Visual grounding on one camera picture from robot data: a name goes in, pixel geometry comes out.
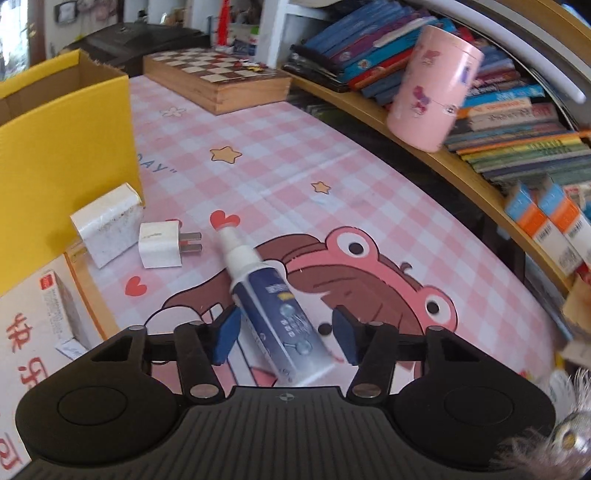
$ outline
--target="book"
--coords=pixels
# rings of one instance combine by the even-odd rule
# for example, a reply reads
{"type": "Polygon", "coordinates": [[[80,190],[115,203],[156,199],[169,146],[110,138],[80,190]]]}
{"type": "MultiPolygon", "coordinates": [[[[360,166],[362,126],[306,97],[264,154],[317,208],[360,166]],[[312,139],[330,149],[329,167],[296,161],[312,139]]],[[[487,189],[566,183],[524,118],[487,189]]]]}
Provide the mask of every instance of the book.
{"type": "Polygon", "coordinates": [[[463,140],[458,142],[446,143],[446,147],[450,151],[456,151],[461,148],[480,147],[490,143],[499,143],[510,140],[519,140],[521,138],[537,138],[545,135],[558,134],[566,132],[566,128],[558,123],[549,122],[543,124],[527,125],[527,127],[518,132],[510,132],[503,134],[490,134],[481,138],[473,138],[471,140],[463,140]]]}
{"type": "Polygon", "coordinates": [[[517,70],[501,70],[500,72],[479,74],[472,82],[474,88],[492,85],[493,83],[509,82],[510,80],[517,80],[521,77],[521,73],[517,70]]]}
{"type": "Polygon", "coordinates": [[[457,120],[452,128],[452,134],[556,120],[558,120],[558,114],[554,105],[535,103],[529,108],[518,108],[508,112],[488,113],[457,120]]]}
{"type": "Polygon", "coordinates": [[[484,115],[486,113],[506,112],[516,108],[528,108],[531,106],[529,97],[515,98],[513,100],[501,100],[499,102],[483,103],[482,105],[460,108],[456,119],[461,120],[469,116],[484,115]]]}
{"type": "Polygon", "coordinates": [[[403,27],[386,33],[382,38],[377,39],[374,42],[374,47],[376,47],[376,49],[385,47],[394,40],[405,36],[407,33],[412,32],[415,28],[421,28],[423,25],[426,25],[429,21],[433,20],[434,18],[436,17],[431,16],[424,18],[416,18],[415,20],[407,23],[403,27]]]}
{"type": "Polygon", "coordinates": [[[493,159],[497,157],[508,157],[531,151],[545,151],[550,148],[565,147],[567,145],[582,144],[579,137],[575,138],[555,138],[552,140],[538,140],[524,145],[514,145],[511,147],[494,148],[476,153],[460,154],[462,160],[467,162],[480,161],[484,159],[493,159]]]}
{"type": "Polygon", "coordinates": [[[496,47],[492,47],[488,51],[482,51],[482,53],[484,54],[484,58],[480,63],[479,71],[485,67],[488,67],[489,65],[492,65],[493,63],[509,58],[504,51],[498,50],[496,47]]]}
{"type": "MultiPolygon", "coordinates": [[[[591,135],[591,130],[581,130],[579,132],[566,132],[563,134],[556,134],[556,135],[548,135],[544,138],[539,138],[536,140],[537,142],[540,141],[550,141],[550,140],[566,140],[566,139],[581,139],[586,138],[591,135]]],[[[486,150],[494,150],[497,148],[504,148],[504,147],[514,147],[519,145],[529,144],[527,140],[514,140],[514,141],[507,141],[504,143],[496,143],[496,144],[489,144],[484,145],[482,147],[473,147],[473,148],[464,148],[462,150],[458,150],[458,155],[465,155],[465,154],[473,154],[478,153],[486,150]]]]}
{"type": "Polygon", "coordinates": [[[536,124],[533,124],[533,125],[530,125],[530,124],[507,125],[505,127],[491,128],[488,130],[477,130],[477,131],[469,131],[469,132],[451,134],[446,138],[445,142],[446,143],[461,142],[461,141],[465,141],[465,140],[474,140],[477,138],[487,138],[487,137],[490,137],[491,135],[511,134],[511,133],[515,133],[515,132],[521,132],[523,130],[529,130],[529,129],[535,127],[535,125],[536,124]]]}
{"type": "Polygon", "coordinates": [[[509,161],[514,161],[514,162],[521,162],[523,163],[523,165],[520,165],[519,167],[522,167],[522,170],[526,171],[529,169],[527,163],[525,162],[532,162],[533,164],[535,163],[539,163],[540,161],[542,161],[542,158],[546,158],[546,157],[554,157],[555,155],[572,155],[575,153],[578,153],[580,151],[583,151],[586,154],[589,154],[589,149],[587,148],[586,145],[581,145],[581,144],[574,144],[574,145],[564,145],[562,147],[554,147],[554,148],[547,148],[546,150],[538,150],[538,151],[531,151],[528,153],[523,153],[521,155],[517,155],[517,156],[509,156],[509,157],[502,157],[502,158],[496,158],[496,159],[492,159],[492,160],[485,160],[485,161],[480,161],[480,162],[475,162],[473,163],[471,166],[474,169],[474,171],[476,173],[481,173],[484,174],[484,168],[488,168],[489,170],[487,170],[488,172],[492,171],[492,168],[502,168],[505,167],[508,164],[509,161]]]}
{"type": "Polygon", "coordinates": [[[351,12],[338,22],[326,27],[323,31],[309,38],[305,45],[314,50],[321,51],[322,45],[333,35],[344,33],[346,36],[361,30],[366,25],[366,19],[380,8],[388,8],[388,0],[374,0],[361,8],[351,12]]]}
{"type": "Polygon", "coordinates": [[[352,90],[359,90],[367,85],[371,85],[373,82],[377,82],[379,79],[382,79],[393,72],[403,69],[406,67],[412,53],[413,49],[409,48],[388,60],[384,60],[374,68],[369,69],[367,72],[363,72],[361,75],[348,81],[349,87],[352,90]]]}
{"type": "Polygon", "coordinates": [[[518,87],[506,92],[485,93],[484,95],[477,95],[464,100],[462,107],[482,105],[483,103],[497,102],[499,100],[512,100],[519,97],[543,97],[545,91],[540,85],[528,85],[526,87],[518,87]]]}
{"type": "Polygon", "coordinates": [[[567,145],[565,147],[556,147],[552,153],[540,153],[539,151],[526,154],[515,155],[513,157],[493,158],[491,160],[477,161],[471,164],[477,173],[488,173],[503,168],[514,168],[511,171],[528,170],[536,164],[545,161],[564,160],[570,157],[579,157],[581,155],[591,155],[591,150],[585,144],[567,145]]]}
{"type": "MultiPolygon", "coordinates": [[[[452,21],[448,18],[443,18],[442,20],[431,20],[427,23],[427,25],[435,25],[436,27],[439,27],[447,32],[453,32],[456,29],[452,21]]],[[[394,40],[385,47],[379,48],[356,63],[349,65],[343,72],[344,81],[348,82],[360,73],[363,73],[366,70],[369,70],[371,67],[380,64],[380,62],[383,62],[384,60],[387,60],[388,58],[410,47],[413,47],[417,42],[419,35],[421,34],[421,30],[421,28],[416,28],[412,32],[407,33],[405,36],[394,40]]]]}
{"type": "MultiPolygon", "coordinates": [[[[544,180],[548,177],[547,174],[538,174],[532,175],[528,177],[524,177],[523,179],[519,179],[519,181],[523,182],[527,187],[533,190],[539,190],[542,188],[544,184],[544,180]]],[[[586,168],[579,168],[577,170],[573,170],[571,168],[567,168],[566,170],[561,171],[554,171],[552,172],[552,180],[558,185],[570,185],[576,181],[584,182],[591,180],[591,167],[586,168]]],[[[496,180],[494,181],[495,185],[498,185],[501,190],[507,192],[510,188],[515,185],[516,180],[496,180]]]]}
{"type": "Polygon", "coordinates": [[[473,97],[476,95],[482,95],[483,93],[504,92],[506,90],[511,90],[517,87],[524,87],[530,84],[531,80],[528,79],[510,80],[508,82],[493,83],[492,85],[484,85],[482,87],[472,87],[470,90],[468,90],[466,96],[473,97]]]}
{"type": "Polygon", "coordinates": [[[396,85],[400,85],[403,75],[404,70],[391,73],[387,77],[384,77],[383,79],[373,82],[371,85],[367,85],[367,87],[362,88],[361,93],[363,93],[363,96],[366,98],[374,97],[384,90],[388,90],[396,85]]]}
{"type": "Polygon", "coordinates": [[[384,25],[392,23],[392,22],[410,14],[411,12],[413,12],[413,9],[411,7],[391,8],[390,10],[380,12],[379,15],[374,15],[372,17],[372,19],[370,20],[370,23],[365,28],[362,28],[358,32],[355,32],[353,35],[350,35],[346,39],[333,45],[328,50],[323,52],[323,54],[326,57],[331,58],[334,55],[336,55],[338,52],[343,50],[344,48],[347,48],[349,45],[358,41],[360,38],[363,38],[366,35],[370,35],[376,31],[378,31],[384,25]]]}
{"type": "Polygon", "coordinates": [[[391,103],[394,98],[394,95],[396,95],[399,90],[400,85],[395,85],[384,92],[378,93],[375,96],[375,101],[378,103],[379,106],[384,106],[387,103],[391,103]]]}
{"type": "Polygon", "coordinates": [[[478,75],[476,75],[476,77],[478,78],[480,75],[502,72],[504,70],[515,70],[515,64],[513,63],[513,60],[503,59],[491,63],[486,67],[480,67],[478,69],[478,75]]]}
{"type": "Polygon", "coordinates": [[[407,23],[409,23],[412,20],[415,20],[416,18],[424,18],[424,17],[430,17],[430,16],[431,16],[431,14],[424,8],[417,11],[417,12],[412,12],[410,15],[406,15],[405,17],[402,17],[402,18],[396,20],[395,22],[391,22],[391,23],[383,26],[377,32],[374,32],[370,35],[366,35],[364,37],[361,37],[360,39],[355,41],[353,44],[345,47],[343,50],[336,53],[332,57],[332,60],[336,63],[344,65],[349,60],[354,59],[358,55],[361,55],[367,51],[372,50],[374,47],[374,41],[379,40],[386,33],[394,31],[397,28],[403,27],[404,25],[406,25],[407,23]]]}
{"type": "Polygon", "coordinates": [[[545,157],[533,158],[529,163],[514,165],[511,167],[500,167],[494,170],[481,170],[480,174],[486,179],[493,177],[503,177],[508,175],[526,175],[539,173],[542,171],[559,170],[561,168],[573,168],[582,164],[587,164],[591,160],[591,151],[588,148],[575,150],[573,152],[558,153],[545,157]]]}

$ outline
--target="bookshelf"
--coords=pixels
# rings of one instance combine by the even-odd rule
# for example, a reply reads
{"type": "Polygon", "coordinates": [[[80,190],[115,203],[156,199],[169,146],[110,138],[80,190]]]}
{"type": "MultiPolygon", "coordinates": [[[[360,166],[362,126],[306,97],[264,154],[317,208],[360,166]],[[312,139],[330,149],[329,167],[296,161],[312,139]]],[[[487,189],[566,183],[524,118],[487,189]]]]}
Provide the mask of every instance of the bookshelf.
{"type": "Polygon", "coordinates": [[[335,107],[354,116],[364,124],[385,135],[413,156],[439,173],[471,201],[482,209],[497,225],[506,230],[511,238],[544,270],[556,287],[566,294],[572,287],[574,277],[565,277],[537,244],[506,214],[503,196],[465,162],[444,148],[436,153],[426,153],[411,147],[390,133],[386,126],[387,111],[372,100],[357,92],[336,93],[316,83],[291,75],[292,85],[311,93],[335,107]]]}

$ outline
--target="pink canister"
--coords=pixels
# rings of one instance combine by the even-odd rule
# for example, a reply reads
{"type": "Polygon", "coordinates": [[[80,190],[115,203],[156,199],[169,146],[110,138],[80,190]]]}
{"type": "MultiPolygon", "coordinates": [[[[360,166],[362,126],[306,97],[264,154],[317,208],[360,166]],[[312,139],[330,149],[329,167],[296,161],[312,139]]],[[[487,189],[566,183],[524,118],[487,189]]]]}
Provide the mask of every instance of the pink canister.
{"type": "Polygon", "coordinates": [[[388,114],[390,131],[419,150],[439,150],[483,57],[476,47],[445,30],[423,27],[388,114]]]}

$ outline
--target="spray bottle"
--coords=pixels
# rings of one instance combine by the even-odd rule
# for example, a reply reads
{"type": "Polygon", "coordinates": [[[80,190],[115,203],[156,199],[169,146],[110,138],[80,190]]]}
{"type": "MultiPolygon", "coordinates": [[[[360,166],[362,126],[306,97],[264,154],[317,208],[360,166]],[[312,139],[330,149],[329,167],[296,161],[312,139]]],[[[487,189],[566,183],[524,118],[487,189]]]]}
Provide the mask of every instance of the spray bottle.
{"type": "Polygon", "coordinates": [[[236,227],[218,230],[234,302],[273,367],[278,386],[308,385],[335,362],[279,272],[240,239],[236,227]]]}

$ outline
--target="yellow star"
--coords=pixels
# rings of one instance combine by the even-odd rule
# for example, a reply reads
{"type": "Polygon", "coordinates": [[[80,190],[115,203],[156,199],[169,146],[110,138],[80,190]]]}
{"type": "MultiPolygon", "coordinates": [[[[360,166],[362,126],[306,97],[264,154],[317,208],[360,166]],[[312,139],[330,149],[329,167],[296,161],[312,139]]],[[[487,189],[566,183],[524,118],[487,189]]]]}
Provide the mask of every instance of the yellow star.
{"type": "Polygon", "coordinates": [[[323,181],[317,181],[316,183],[311,184],[314,187],[314,191],[316,193],[325,193],[329,194],[330,187],[324,183],[323,181]]]}
{"type": "Polygon", "coordinates": [[[212,161],[222,160],[226,163],[236,163],[236,159],[242,156],[240,152],[233,150],[232,147],[212,148],[210,152],[212,153],[212,161]]]}

